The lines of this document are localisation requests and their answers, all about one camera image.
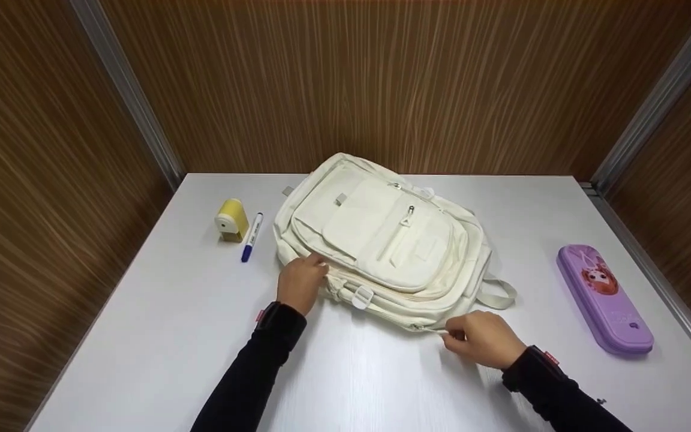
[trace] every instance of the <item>aluminum trim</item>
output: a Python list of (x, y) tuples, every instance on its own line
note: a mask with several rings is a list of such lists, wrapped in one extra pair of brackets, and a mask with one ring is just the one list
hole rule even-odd
[(599, 194), (606, 194), (622, 176), (690, 84), (691, 35), (593, 174), (591, 183)]
[(98, 0), (70, 0), (70, 3), (108, 76), (119, 91), (137, 128), (140, 129), (146, 147), (154, 156), (170, 188), (176, 191), (185, 173), (132, 71), (132, 66), (124, 55), (103, 7)]

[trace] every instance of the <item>yellow pencil sharpener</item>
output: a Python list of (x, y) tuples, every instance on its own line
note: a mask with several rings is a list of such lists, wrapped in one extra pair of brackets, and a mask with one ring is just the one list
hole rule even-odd
[(250, 222), (247, 222), (247, 214), (244, 213), (244, 205), (238, 199), (226, 200), (215, 216), (215, 224), (220, 232), (223, 241), (241, 243), (247, 230), (250, 229)]

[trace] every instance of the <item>pencil case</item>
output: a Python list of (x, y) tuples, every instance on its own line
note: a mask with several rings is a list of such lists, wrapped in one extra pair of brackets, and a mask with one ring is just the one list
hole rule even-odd
[(654, 336), (620, 287), (599, 252), (585, 244), (559, 249), (556, 259), (564, 281), (596, 342), (614, 355), (645, 355)]

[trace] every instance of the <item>human hand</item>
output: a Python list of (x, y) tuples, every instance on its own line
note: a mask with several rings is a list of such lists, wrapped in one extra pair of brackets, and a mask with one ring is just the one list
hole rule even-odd
[(508, 369), (527, 349), (510, 326), (492, 312), (473, 311), (453, 317), (442, 334), (447, 350), (482, 366)]
[(316, 303), (319, 286), (324, 282), (328, 270), (324, 257), (316, 252), (305, 258), (291, 260), (279, 273), (277, 301), (307, 315)]

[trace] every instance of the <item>table surface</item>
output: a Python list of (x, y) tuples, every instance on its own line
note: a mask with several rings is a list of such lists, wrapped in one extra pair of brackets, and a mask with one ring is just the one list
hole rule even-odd
[[(254, 319), (280, 264), (271, 219), (304, 175), (188, 175), (36, 415), (32, 431), (189, 430)], [(502, 311), (581, 388), (633, 430), (691, 430), (691, 340), (570, 177), (408, 175), (473, 210), (492, 273), (519, 290)], [(266, 214), (249, 263), (218, 241), (223, 200)], [(554, 259), (590, 244), (655, 335), (641, 360), (594, 341)], [(549, 430), (500, 372), (463, 364), (434, 334), (411, 334), (319, 299), (280, 371), (260, 430)]]

